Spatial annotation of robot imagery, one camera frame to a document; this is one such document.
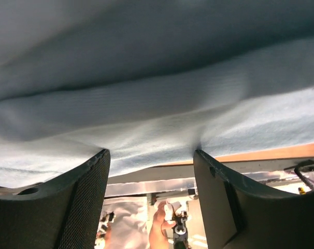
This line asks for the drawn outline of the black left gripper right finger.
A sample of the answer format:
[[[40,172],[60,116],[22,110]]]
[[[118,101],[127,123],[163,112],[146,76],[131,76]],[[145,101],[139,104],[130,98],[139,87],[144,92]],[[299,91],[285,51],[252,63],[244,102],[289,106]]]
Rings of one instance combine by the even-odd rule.
[[[269,187],[202,150],[193,162],[209,248],[314,248],[314,191]]]

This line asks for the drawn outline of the teal blue t-shirt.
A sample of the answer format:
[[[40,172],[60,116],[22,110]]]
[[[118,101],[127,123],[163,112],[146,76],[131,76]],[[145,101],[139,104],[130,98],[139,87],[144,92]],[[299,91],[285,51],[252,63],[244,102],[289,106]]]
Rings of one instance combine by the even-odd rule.
[[[314,1],[0,1],[0,186],[314,143]]]

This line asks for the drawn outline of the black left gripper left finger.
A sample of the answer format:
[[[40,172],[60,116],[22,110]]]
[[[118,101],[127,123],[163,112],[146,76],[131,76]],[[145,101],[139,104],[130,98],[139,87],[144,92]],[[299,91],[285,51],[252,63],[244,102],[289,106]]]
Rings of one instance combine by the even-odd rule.
[[[0,248],[94,248],[109,168],[103,149],[44,183],[0,187]]]

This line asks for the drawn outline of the operator bare hand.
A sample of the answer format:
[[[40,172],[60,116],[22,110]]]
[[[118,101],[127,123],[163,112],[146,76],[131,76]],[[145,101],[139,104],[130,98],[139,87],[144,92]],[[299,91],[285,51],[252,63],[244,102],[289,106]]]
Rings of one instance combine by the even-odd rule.
[[[174,221],[165,220],[166,201],[159,203],[158,209],[153,216],[152,227],[149,233],[149,244],[151,249],[168,249],[169,242],[166,230],[172,229],[175,225]]]

